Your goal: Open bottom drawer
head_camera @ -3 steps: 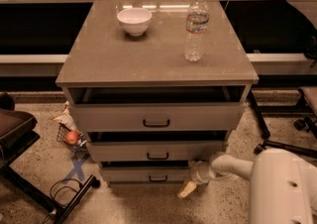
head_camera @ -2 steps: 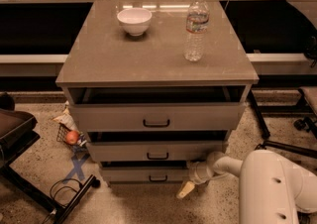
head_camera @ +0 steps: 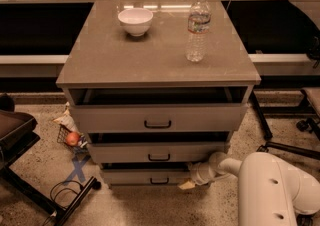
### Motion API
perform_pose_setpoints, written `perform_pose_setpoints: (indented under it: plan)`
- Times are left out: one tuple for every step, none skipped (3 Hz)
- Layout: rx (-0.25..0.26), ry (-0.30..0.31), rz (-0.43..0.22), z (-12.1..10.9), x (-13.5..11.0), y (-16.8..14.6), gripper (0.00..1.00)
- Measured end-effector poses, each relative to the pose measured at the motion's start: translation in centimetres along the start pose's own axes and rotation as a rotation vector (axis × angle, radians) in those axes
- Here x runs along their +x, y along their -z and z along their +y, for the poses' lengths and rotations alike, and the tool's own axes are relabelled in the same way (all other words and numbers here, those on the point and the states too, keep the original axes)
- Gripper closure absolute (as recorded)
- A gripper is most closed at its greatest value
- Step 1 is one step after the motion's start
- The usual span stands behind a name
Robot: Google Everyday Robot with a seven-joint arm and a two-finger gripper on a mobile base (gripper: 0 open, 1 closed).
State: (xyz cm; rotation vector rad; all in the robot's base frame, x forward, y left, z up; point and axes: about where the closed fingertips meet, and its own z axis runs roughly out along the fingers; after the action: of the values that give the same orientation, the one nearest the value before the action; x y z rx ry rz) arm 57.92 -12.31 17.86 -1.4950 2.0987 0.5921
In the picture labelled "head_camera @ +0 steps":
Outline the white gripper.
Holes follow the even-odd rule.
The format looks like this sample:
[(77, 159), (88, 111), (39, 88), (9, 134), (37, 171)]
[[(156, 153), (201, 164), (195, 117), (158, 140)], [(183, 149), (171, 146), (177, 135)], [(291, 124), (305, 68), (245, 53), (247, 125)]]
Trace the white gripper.
[(216, 172), (209, 162), (198, 162), (189, 165), (190, 177), (185, 182), (178, 185), (181, 190), (193, 189), (196, 185), (205, 185), (212, 182), (216, 177)]

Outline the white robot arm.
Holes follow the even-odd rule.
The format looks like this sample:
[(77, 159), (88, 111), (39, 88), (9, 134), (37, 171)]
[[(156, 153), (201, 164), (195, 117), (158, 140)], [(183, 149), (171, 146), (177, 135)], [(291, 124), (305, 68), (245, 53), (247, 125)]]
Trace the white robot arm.
[(216, 152), (188, 169), (179, 185), (183, 190), (230, 175), (238, 178), (239, 226), (298, 226), (299, 215), (320, 210), (319, 181), (269, 153), (255, 152), (240, 161)]

